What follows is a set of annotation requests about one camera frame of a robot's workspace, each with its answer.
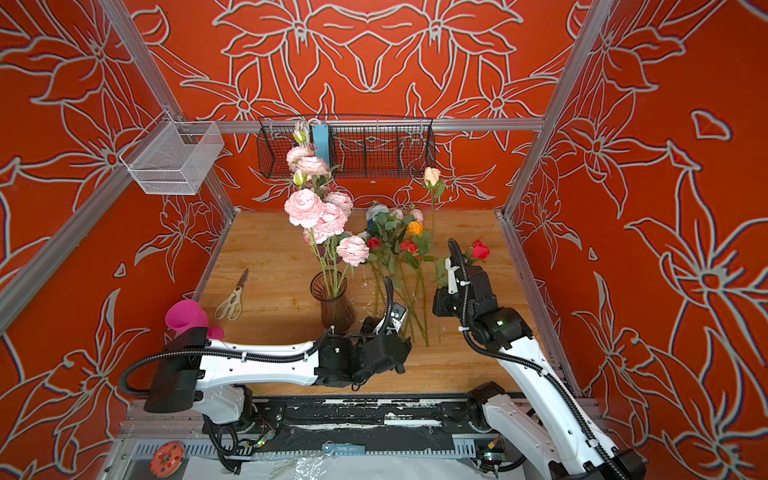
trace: metal basket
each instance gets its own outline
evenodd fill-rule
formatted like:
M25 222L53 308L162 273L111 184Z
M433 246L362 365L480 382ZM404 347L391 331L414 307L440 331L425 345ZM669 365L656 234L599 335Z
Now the metal basket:
M259 119L259 172L265 177L291 175L286 155L297 145L293 139L297 119L303 118ZM329 127L327 160L331 167L339 165L336 178L408 178L436 166L431 118L340 114L320 120Z
M224 146L219 128L211 122L205 134L182 135L174 122L164 122L157 129L125 166L147 194L195 195Z

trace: red round object with dots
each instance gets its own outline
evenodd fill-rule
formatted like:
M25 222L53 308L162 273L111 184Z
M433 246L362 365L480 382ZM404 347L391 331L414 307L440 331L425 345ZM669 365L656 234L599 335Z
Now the red round object with dots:
M149 469L155 476L165 478L179 469L182 460L184 445L180 442L168 442L154 453Z

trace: wooden tabletop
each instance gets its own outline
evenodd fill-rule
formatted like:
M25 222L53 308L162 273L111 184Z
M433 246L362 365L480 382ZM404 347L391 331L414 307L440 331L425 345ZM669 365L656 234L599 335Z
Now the wooden tabletop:
M425 211L425 215L429 227L430 214ZM350 217L347 229L358 233L365 223L364 212L356 211ZM448 254L447 240L450 237L455 238L464 250L478 238L488 245L491 256L480 264L488 272L499 305L516 309L539 338L495 212L440 210L435 215L435 223L438 255ZM430 263L424 266L427 284L434 279L429 266ZM243 314L234 321L215 320L214 310L232 292L246 268L250 272L243 288ZM224 329L225 341L274 345L314 340L323 332L319 302L310 293L310 281L319 271L317 258L303 242L301 228L291 225L284 212L243 212L237 214L200 304L208 312L211 324ZM358 320L350 332L359 331L362 320L374 314L375 288L370 266L355 269L354 277L349 279L347 296ZM387 372L373 376L360 393L467 392L489 381L497 382L510 392L519 391L495 360L470 350L458 332L457 319L437 319L432 315L434 292L434 286L427 292L429 347L416 330L406 373ZM255 396L351 393L349 389L288 383L253 384L250 388Z

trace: pink cup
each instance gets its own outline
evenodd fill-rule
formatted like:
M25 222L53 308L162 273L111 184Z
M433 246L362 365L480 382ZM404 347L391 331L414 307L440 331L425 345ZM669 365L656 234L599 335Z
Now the pink cup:
M208 338L221 340L224 331L220 326L208 326L208 315L194 300L181 300L165 314L165 324L176 333L184 333L195 326L208 327Z

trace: orange wall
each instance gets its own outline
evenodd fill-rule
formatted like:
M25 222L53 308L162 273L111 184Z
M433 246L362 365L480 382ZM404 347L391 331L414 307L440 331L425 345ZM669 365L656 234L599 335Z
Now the orange wall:
M188 118L251 121L323 112L542 115L589 5L125 3ZM450 207L501 206L532 139L531 132L439 135L438 161L451 194L443 200ZM229 135L231 155L217 162L217 173L241 208L281 209L288 182L257 174L255 143L253 135ZM339 181L357 207L421 201L416 183Z
M648 478L768 478L768 9L639 4L603 26L515 227Z
M97 5L0 7L0 288L160 111ZM222 228L206 187L128 187L2 334L0 478L96 477L130 400L120 372L162 347Z

